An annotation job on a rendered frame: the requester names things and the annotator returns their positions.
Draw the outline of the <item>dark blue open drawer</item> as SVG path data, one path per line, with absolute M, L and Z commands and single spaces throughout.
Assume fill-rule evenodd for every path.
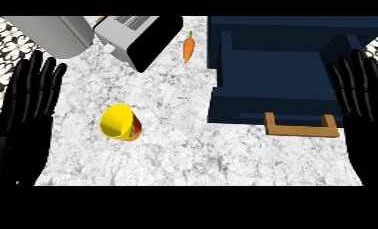
M 217 71 L 208 121 L 317 126 L 342 121 L 328 65 L 378 38 L 378 16 L 211 16 L 207 66 Z

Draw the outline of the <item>grey cylindrical appliance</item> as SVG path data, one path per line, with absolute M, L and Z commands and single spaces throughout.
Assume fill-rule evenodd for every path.
M 6 16 L 4 19 L 56 58 L 75 57 L 93 44 L 94 32 L 83 16 Z

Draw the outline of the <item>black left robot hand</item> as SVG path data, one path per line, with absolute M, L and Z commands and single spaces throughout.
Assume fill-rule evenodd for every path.
M 16 64 L 0 111 L 0 189 L 32 186 L 43 172 L 65 72 L 40 50 Z

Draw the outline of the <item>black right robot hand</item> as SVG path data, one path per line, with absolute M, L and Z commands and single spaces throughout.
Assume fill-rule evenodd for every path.
M 362 185 L 378 187 L 378 61 L 360 50 L 328 65 L 342 113 L 348 159 Z

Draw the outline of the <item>orange carrot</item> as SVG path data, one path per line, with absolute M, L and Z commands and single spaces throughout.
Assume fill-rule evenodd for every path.
M 195 40 L 192 38 L 192 31 L 189 31 L 189 36 L 183 42 L 183 62 L 187 63 L 189 59 L 193 54 L 193 49 L 195 49 Z

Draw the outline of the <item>silver toaster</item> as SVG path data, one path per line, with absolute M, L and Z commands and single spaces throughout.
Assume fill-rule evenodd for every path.
M 181 16 L 105 16 L 93 30 L 103 51 L 143 73 L 181 27 Z

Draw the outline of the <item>yellow cup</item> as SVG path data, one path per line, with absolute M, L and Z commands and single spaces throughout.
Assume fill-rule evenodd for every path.
M 116 140 L 133 141 L 142 133 L 142 123 L 125 104 L 106 108 L 99 122 L 102 134 Z

